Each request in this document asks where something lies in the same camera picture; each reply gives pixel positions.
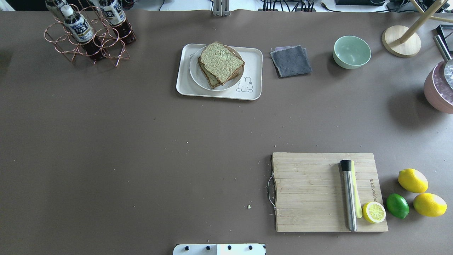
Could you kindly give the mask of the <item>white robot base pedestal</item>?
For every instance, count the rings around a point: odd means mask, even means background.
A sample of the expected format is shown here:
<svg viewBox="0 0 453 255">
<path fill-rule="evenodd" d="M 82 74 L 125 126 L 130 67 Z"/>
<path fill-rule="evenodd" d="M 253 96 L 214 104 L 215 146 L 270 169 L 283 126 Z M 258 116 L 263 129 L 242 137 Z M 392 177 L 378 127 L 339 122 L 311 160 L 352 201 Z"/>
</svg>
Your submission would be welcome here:
<svg viewBox="0 0 453 255">
<path fill-rule="evenodd" d="M 266 255 L 265 244 L 180 244 L 173 249 L 173 255 Z"/>
</svg>

